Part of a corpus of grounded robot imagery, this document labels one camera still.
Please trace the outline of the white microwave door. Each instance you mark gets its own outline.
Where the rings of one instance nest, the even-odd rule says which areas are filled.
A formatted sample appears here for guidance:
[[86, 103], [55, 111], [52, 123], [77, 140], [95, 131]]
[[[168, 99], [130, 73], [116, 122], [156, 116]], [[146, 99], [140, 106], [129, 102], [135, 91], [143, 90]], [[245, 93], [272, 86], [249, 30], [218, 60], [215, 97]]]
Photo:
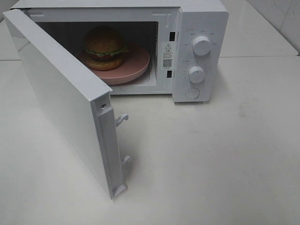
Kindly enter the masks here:
[[127, 187], [116, 128], [111, 88], [42, 30], [24, 12], [4, 12], [4, 19], [35, 95], [59, 131], [110, 198]]

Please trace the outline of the upper white power knob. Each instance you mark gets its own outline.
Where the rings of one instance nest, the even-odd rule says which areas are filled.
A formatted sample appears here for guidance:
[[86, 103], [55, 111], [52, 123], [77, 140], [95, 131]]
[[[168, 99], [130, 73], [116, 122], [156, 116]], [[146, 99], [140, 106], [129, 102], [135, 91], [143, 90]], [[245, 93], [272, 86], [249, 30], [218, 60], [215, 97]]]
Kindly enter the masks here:
[[198, 56], [204, 56], [211, 50], [211, 40], [208, 35], [201, 34], [192, 40], [193, 52]]

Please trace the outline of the round white door button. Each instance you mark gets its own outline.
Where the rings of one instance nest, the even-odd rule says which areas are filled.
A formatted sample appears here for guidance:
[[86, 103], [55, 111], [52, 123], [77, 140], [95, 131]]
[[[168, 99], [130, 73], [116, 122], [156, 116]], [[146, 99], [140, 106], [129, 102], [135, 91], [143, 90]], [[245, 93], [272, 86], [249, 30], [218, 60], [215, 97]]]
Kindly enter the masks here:
[[197, 88], [190, 88], [185, 92], [185, 96], [189, 99], [197, 99], [200, 96], [200, 91]]

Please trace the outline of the lower white timer knob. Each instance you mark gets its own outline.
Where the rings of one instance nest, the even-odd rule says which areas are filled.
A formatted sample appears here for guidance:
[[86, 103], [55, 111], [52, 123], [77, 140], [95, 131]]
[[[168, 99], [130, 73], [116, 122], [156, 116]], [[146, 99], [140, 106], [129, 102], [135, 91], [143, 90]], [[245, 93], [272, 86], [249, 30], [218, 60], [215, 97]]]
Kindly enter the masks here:
[[205, 79], [205, 71], [200, 66], [193, 66], [188, 71], [188, 78], [191, 83], [201, 83]]

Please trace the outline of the burger with lettuce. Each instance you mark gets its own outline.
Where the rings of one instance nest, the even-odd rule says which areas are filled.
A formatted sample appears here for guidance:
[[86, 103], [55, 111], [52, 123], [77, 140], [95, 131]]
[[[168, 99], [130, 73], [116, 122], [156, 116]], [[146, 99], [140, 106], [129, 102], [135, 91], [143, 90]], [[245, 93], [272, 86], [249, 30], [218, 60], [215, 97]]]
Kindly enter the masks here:
[[123, 36], [109, 26], [97, 26], [88, 31], [83, 40], [84, 62], [97, 71], [109, 71], [119, 67], [123, 54], [129, 52]]

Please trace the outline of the white warning label sticker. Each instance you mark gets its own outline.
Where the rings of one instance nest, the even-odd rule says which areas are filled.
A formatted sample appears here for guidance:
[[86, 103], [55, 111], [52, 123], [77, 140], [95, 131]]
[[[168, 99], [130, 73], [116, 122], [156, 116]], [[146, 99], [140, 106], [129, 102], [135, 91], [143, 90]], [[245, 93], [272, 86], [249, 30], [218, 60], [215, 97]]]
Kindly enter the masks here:
[[163, 42], [161, 49], [162, 68], [171, 70], [173, 68], [173, 55], [174, 55], [173, 42]]

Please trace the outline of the pink round plate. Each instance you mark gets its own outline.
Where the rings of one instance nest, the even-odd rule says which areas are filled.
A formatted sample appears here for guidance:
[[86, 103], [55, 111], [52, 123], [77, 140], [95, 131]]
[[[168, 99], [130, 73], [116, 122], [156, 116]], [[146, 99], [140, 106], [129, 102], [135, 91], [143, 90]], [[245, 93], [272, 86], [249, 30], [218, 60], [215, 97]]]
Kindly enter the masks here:
[[108, 71], [90, 70], [108, 85], [124, 84], [139, 78], [149, 66], [150, 55], [139, 45], [129, 44], [128, 48], [129, 51], [122, 54], [123, 62], [119, 67]]

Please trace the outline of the white microwave oven body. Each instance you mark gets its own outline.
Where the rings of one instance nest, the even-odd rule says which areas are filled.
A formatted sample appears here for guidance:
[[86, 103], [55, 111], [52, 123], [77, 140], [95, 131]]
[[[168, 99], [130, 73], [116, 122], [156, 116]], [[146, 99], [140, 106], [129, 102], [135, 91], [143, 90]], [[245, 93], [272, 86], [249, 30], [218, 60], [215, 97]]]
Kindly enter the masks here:
[[[85, 33], [99, 25], [113, 27], [128, 43], [146, 48], [150, 53], [146, 77], [108, 85], [110, 95], [170, 94], [174, 102], [210, 98], [229, 16], [218, 0], [20, 0], [9, 10], [13, 9], [24, 12], [76, 58]], [[192, 48], [192, 40], [201, 34], [211, 40], [211, 50], [204, 56]], [[163, 42], [173, 42], [175, 48], [171, 70], [162, 68]], [[189, 81], [193, 66], [204, 69], [203, 82]], [[197, 99], [185, 96], [190, 88], [200, 91]]]

